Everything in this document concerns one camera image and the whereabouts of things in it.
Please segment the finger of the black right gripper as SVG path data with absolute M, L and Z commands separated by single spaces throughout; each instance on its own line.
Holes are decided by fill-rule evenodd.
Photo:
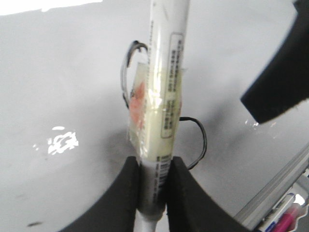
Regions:
M 309 97 L 309 2 L 294 2 L 295 22 L 284 43 L 241 97 L 259 124 L 268 122 Z

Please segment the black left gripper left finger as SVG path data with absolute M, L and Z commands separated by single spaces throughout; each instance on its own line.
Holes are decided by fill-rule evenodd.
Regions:
M 99 200 L 62 232 L 132 232 L 139 191 L 139 165 L 127 157 L 120 173 Z

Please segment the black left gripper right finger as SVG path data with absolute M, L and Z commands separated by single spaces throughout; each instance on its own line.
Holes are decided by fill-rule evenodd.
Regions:
M 166 182 L 171 232 L 247 232 L 201 188 L 182 158 L 171 161 Z

